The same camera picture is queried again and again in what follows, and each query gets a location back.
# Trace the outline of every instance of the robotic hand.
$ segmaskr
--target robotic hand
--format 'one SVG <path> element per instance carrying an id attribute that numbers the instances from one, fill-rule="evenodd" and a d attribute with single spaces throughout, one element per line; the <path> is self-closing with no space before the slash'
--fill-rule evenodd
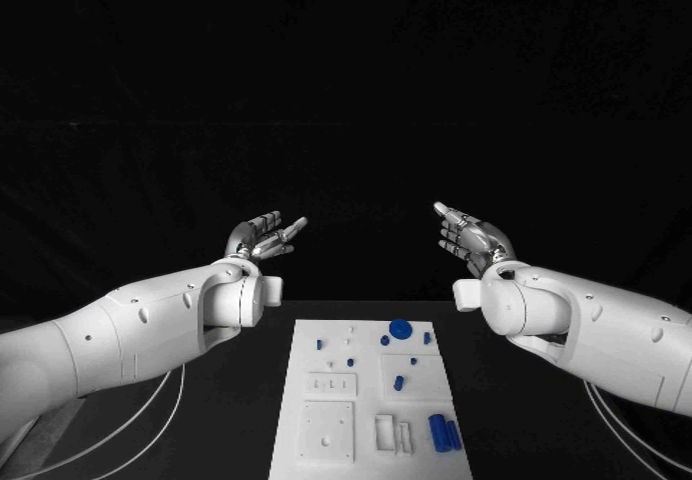
<path id="1" fill-rule="evenodd" d="M 489 223 L 434 204 L 440 246 L 476 279 L 453 286 L 499 335 L 614 395 L 692 416 L 692 316 L 670 304 L 516 260 Z"/>
<path id="2" fill-rule="evenodd" d="M 281 305 L 283 280 L 258 262 L 290 253 L 307 224 L 278 211 L 234 229 L 208 266 L 131 283 L 71 315 L 0 335 L 0 443 L 74 398 L 166 374 Z"/>

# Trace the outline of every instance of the white board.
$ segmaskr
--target white board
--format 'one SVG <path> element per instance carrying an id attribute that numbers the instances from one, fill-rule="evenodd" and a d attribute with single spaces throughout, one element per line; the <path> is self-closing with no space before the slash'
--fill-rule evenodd
<path id="1" fill-rule="evenodd" d="M 443 414 L 447 420 L 454 420 L 457 427 L 458 421 L 433 324 L 409 323 L 412 335 L 407 340 L 398 340 L 389 335 L 389 322 L 296 321 L 270 480 L 473 478 L 466 450 L 435 452 L 430 415 Z M 424 332 L 430 332 L 433 338 L 427 345 L 422 341 Z M 386 346 L 379 341 L 382 335 L 389 336 Z M 409 364 L 411 357 L 417 358 L 415 365 Z M 352 367 L 347 365 L 349 358 L 353 359 Z M 402 374 L 405 379 L 401 392 L 394 390 L 389 378 L 397 376 L 397 371 L 402 372 L 398 374 Z M 431 385 L 441 388 L 437 388 L 437 392 L 424 394 L 422 389 Z M 342 419 L 335 409 L 343 408 L 346 404 L 352 405 L 352 457 L 346 457 L 342 447 L 332 449 L 335 438 L 347 445 L 347 436 L 340 436 L 342 424 L 333 423 L 337 417 Z M 324 413 L 316 414 L 310 420 L 316 421 L 322 417 L 324 425 L 323 430 L 313 430 L 309 434 L 306 425 L 313 426 L 313 423 L 307 424 L 309 418 L 303 410 L 314 408 L 317 410 L 313 411 Z M 401 443 L 401 432 L 405 432 L 404 439 L 409 446 L 398 445 L 395 455 L 378 452 L 378 428 L 382 434 L 384 426 L 382 423 L 376 424 L 378 415 L 392 416 L 397 443 Z M 300 450 L 306 445 L 306 435 L 311 439 L 311 455 L 323 455 L 327 460 L 300 458 L 300 453 L 304 454 Z M 320 443 L 322 439 L 326 439 L 327 445 Z M 329 460 L 332 454 L 339 460 L 343 455 L 345 463 Z"/>

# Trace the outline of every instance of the black backdrop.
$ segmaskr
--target black backdrop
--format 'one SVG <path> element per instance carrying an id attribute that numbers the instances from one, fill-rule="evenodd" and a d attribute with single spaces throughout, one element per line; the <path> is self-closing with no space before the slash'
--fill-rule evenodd
<path id="1" fill-rule="evenodd" d="M 3 9 L 3 313 L 209 264 L 271 210 L 310 220 L 261 264 L 285 299 L 451 300 L 437 200 L 526 263 L 692 309 L 688 6 Z"/>

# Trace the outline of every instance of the white cable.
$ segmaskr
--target white cable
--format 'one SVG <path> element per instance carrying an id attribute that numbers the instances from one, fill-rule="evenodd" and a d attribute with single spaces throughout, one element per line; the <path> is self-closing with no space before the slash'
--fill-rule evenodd
<path id="1" fill-rule="evenodd" d="M 588 393 L 588 398 L 591 398 L 591 403 L 594 404 L 594 407 L 595 407 L 595 411 L 598 412 L 598 415 L 601 416 L 603 418 L 603 421 L 606 422 L 606 425 L 608 426 L 611 432 L 616 434 L 616 437 L 619 438 L 621 444 L 626 446 L 627 450 L 630 451 L 630 453 L 634 455 L 634 457 L 637 457 L 637 460 L 642 462 L 642 464 L 644 465 L 644 467 L 653 472 L 653 474 L 662 479 L 662 480 L 668 480 L 668 478 L 657 472 L 657 470 L 649 465 L 649 463 L 646 462 L 646 460 L 637 455 L 637 452 L 634 452 L 634 450 L 631 449 L 631 447 L 627 445 L 627 442 L 624 441 L 623 437 L 620 436 L 620 434 L 617 433 L 616 429 L 613 428 L 613 425 L 610 424 L 608 420 L 606 419 L 606 415 L 603 414 L 601 412 L 601 409 L 598 407 L 598 404 L 595 403 L 595 399 L 594 399 L 594 396 L 591 394 L 591 390 L 588 388 L 588 383 L 584 381 L 584 387 L 587 389 L 587 393 Z"/>
<path id="2" fill-rule="evenodd" d="M 72 463 L 76 459 L 82 458 L 89 452 L 92 452 L 105 442 L 111 440 L 111 438 L 127 428 L 127 426 L 134 422 L 137 417 L 141 415 L 141 412 L 146 410 L 149 407 L 150 403 L 154 401 L 156 396 L 159 395 L 159 392 L 162 391 L 163 385 L 166 384 L 166 381 L 169 380 L 170 377 L 170 372 L 166 374 L 166 377 L 159 384 L 159 388 L 156 389 L 154 394 L 151 395 L 147 403 L 144 406 L 140 408 L 140 411 L 134 414 L 134 416 L 130 418 L 130 420 L 123 424 L 123 426 L 95 444 L 92 445 L 87 450 L 84 450 L 81 453 L 74 455 L 72 457 L 66 458 L 65 460 L 59 461 L 49 467 L 42 468 L 33 473 L 27 473 L 26 475 L 22 475 L 20 477 L 10 478 L 9 480 L 26 480 L 32 478 L 35 475 L 42 475 L 43 473 L 48 473 L 51 470 L 55 470 L 56 468 L 62 467 L 68 463 Z"/>
<path id="3" fill-rule="evenodd" d="M 682 463 L 678 463 L 672 458 L 666 457 L 646 442 L 642 440 L 642 438 L 637 436 L 637 434 L 627 428 L 624 423 L 621 422 L 620 418 L 617 418 L 617 415 L 614 414 L 613 410 L 610 409 L 608 405 L 606 404 L 606 401 L 603 400 L 601 394 L 598 393 L 598 390 L 595 389 L 595 386 L 591 385 L 594 389 L 594 393 L 598 397 L 598 400 L 601 401 L 601 405 L 606 407 L 606 410 L 610 413 L 610 417 L 616 420 L 617 424 L 623 427 L 624 431 L 630 434 L 631 438 L 649 449 L 649 451 L 656 454 L 662 460 L 665 460 L 670 465 L 678 467 L 681 470 L 685 470 L 688 473 L 692 473 L 692 468 L 685 466 Z"/>
<path id="4" fill-rule="evenodd" d="M 169 420 L 166 421 L 166 425 L 162 428 L 162 431 L 159 432 L 159 435 L 154 437 L 151 442 L 149 442 L 149 445 L 144 447 L 141 452 L 124 463 L 115 470 L 111 470 L 105 475 L 101 475 L 100 477 L 94 478 L 92 480 L 101 480 L 102 478 L 111 476 L 117 471 L 123 470 L 144 454 L 144 452 L 150 449 L 151 445 L 156 443 L 159 440 L 159 437 L 163 435 L 163 432 L 166 431 L 166 428 L 169 428 L 169 423 L 173 420 L 173 417 L 176 415 L 176 410 L 177 410 L 177 405 L 180 404 L 180 397 L 183 396 L 183 383 L 185 383 L 185 363 L 183 363 L 183 373 L 180 374 L 180 390 L 177 392 L 177 400 L 176 400 L 176 406 L 173 407 L 173 411 L 170 412 L 170 417 Z"/>

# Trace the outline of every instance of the table surface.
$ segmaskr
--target table surface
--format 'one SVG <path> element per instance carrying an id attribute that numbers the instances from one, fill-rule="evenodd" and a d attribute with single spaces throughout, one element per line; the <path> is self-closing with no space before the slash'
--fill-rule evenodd
<path id="1" fill-rule="evenodd" d="M 476 480 L 652 479 L 593 408 L 580 379 L 497 336 L 454 302 L 285 301 L 254 328 L 186 365 L 177 414 L 153 447 L 110 478 L 268 478 L 296 319 L 431 321 Z M 42 475 L 82 480 L 117 468 L 156 437 L 182 369 L 138 419 L 84 458 Z M 51 465 L 130 419 L 163 377 L 92 394 L 48 456 Z"/>

